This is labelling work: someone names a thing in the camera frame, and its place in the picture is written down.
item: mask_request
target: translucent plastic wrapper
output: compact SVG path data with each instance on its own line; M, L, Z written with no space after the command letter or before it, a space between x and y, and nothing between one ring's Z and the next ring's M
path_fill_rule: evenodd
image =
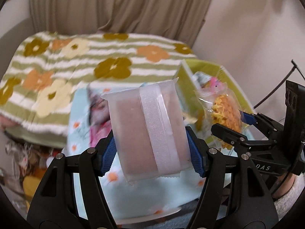
M128 182L192 166L175 80L108 93L113 135Z
M238 100L227 84L220 84L217 87L200 89L197 92L204 110L205 119L203 130L205 137L211 135L211 127L213 124L219 123L236 132L241 133L243 130L241 107ZM232 146L221 140L214 140L216 146L221 144L222 148L230 150Z

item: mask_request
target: wall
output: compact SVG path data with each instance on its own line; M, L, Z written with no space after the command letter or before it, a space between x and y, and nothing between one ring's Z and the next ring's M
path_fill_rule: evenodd
M299 0L212 0L193 46L201 59L224 65L253 105L292 68L305 72L305 9ZM289 78L305 86L299 73ZM257 108L285 116L285 85Z
M18 23L29 17L29 0L7 0L0 11L0 38Z

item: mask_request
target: curtain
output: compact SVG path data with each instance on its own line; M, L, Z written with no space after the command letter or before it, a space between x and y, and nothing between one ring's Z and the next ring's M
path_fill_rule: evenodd
M30 0L36 31L146 33L193 45L211 0Z

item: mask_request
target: metal screw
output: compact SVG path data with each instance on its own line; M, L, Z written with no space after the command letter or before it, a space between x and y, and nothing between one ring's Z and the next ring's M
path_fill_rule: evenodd
M242 159L243 160L248 160L249 159L249 156L247 154L242 154Z
M56 159L61 159L63 157L63 154L62 153L59 153L56 155Z
M215 149L215 148L210 148L209 149L209 153L211 153L211 154L216 154L217 153L217 149Z
M94 153L95 152L95 148L94 147L90 147L87 149L87 153Z

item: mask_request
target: striped blanket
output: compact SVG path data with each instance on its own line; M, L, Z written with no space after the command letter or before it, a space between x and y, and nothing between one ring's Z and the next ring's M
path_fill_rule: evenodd
M20 44L0 82L0 115L31 132L66 136L78 88L169 80L184 58L196 56L182 42L160 36L36 33Z

